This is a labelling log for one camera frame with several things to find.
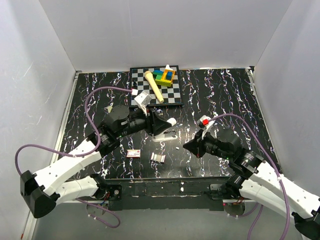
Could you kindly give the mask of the red white staple box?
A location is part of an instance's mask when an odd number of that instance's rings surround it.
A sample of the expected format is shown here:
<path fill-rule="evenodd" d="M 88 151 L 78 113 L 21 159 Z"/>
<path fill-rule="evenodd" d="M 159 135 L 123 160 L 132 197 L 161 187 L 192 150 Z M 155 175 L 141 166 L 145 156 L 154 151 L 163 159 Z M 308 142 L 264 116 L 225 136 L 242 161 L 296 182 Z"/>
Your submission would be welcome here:
<path fill-rule="evenodd" d="M 165 162 L 165 158 L 166 158 L 165 155 L 156 154 L 156 153 L 153 152 L 151 154 L 150 160 L 153 161 L 153 162 L 157 162 L 157 163 L 164 163 Z"/>

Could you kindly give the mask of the cream white stapler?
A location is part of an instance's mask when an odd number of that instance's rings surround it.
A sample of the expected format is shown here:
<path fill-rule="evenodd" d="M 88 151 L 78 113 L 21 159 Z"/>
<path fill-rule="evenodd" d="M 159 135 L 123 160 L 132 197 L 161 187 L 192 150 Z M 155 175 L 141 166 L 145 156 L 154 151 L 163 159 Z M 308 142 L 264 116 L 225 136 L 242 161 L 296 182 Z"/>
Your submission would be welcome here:
<path fill-rule="evenodd" d="M 107 106 L 107 107 L 104 108 L 104 110 L 105 110 L 106 112 L 110 113 L 111 110 L 112 110 L 112 108 L 113 108 L 112 106 Z"/>

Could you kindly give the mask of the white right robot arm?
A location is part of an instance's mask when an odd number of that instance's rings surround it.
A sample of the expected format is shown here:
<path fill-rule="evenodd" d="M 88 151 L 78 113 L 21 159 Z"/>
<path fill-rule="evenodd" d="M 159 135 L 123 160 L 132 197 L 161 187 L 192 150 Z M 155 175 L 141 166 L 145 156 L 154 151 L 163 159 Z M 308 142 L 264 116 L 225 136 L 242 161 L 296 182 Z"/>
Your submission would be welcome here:
<path fill-rule="evenodd" d="M 201 129 L 183 148 L 197 158 L 205 154 L 229 161 L 234 174 L 225 184 L 227 195 L 254 200 L 293 220 L 298 232 L 310 240 L 320 238 L 320 198 L 299 187 L 284 175 L 277 175 L 267 161 L 242 146 L 240 138 L 223 129 L 213 137 Z"/>

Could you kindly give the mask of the red white staple box sleeve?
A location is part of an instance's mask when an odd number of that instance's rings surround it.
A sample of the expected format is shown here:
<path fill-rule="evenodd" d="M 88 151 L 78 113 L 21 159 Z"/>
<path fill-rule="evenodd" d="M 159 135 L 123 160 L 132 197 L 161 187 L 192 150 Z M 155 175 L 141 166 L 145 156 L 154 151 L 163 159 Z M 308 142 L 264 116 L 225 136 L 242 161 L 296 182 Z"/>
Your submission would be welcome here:
<path fill-rule="evenodd" d="M 140 158 L 141 151 L 139 149 L 129 149 L 126 154 L 127 158 Z"/>

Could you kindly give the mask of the yellow green toy block tray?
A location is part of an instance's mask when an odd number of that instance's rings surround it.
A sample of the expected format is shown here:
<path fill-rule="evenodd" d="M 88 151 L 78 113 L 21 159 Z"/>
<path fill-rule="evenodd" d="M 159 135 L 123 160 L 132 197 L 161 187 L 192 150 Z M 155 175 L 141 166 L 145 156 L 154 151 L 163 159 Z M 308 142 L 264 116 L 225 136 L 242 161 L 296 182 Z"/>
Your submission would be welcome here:
<path fill-rule="evenodd" d="M 157 85 L 171 87 L 176 72 L 174 70 L 154 70 L 152 74 Z"/>

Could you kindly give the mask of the cream wooden rolling pin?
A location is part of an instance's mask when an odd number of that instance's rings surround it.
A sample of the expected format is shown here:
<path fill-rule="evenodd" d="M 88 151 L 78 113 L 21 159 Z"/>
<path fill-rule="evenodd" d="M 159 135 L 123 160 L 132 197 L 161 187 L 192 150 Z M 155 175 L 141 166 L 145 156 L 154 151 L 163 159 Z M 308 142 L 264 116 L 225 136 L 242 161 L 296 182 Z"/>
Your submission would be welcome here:
<path fill-rule="evenodd" d="M 144 78 L 148 81 L 151 89 L 153 90 L 154 94 L 155 94 L 155 97 L 157 98 L 157 100 L 160 102 L 160 103 L 163 103 L 164 102 L 164 98 L 163 98 L 163 95 L 161 94 L 155 80 L 154 80 L 154 77 L 153 77 L 153 74 L 150 72 L 150 71 L 146 71 L 144 73 Z"/>

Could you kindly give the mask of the white chess piece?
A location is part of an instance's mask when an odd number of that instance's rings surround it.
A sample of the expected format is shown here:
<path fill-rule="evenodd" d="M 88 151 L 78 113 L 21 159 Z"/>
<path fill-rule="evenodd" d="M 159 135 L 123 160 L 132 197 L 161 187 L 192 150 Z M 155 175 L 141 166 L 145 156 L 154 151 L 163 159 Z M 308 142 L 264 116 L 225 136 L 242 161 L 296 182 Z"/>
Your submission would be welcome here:
<path fill-rule="evenodd" d="M 172 70 L 173 70 L 173 69 L 170 67 L 169 64 L 167 64 L 167 65 L 165 66 L 165 69 L 168 70 L 168 71 L 172 71 Z"/>

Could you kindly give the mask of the black mounting base plate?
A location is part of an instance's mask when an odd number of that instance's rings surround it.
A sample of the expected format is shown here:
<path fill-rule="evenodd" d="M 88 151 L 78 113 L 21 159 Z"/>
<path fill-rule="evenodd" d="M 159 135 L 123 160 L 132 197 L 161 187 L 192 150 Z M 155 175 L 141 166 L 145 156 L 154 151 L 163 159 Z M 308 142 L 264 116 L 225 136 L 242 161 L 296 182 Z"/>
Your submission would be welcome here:
<path fill-rule="evenodd" d="M 107 179 L 120 187 L 108 200 L 112 211 L 195 210 L 226 211 L 242 215 L 248 207 L 240 198 L 223 192 L 227 177 L 123 178 Z"/>

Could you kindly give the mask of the aluminium rail frame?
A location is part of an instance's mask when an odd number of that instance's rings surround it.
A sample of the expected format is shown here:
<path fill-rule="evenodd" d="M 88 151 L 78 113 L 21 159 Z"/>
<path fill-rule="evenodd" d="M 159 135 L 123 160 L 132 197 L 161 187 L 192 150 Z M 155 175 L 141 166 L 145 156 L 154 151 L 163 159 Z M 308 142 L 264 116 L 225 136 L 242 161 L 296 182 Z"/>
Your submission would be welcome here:
<path fill-rule="evenodd" d="M 320 206 L 319 197 L 297 186 L 287 178 L 280 181 L 253 181 L 241 179 L 239 183 L 228 180 L 223 189 L 234 198 L 244 197 L 283 215 L 285 228 L 281 235 L 283 240 L 289 230 L 291 214 L 297 213 L 302 219 L 312 217 L 312 211 Z"/>

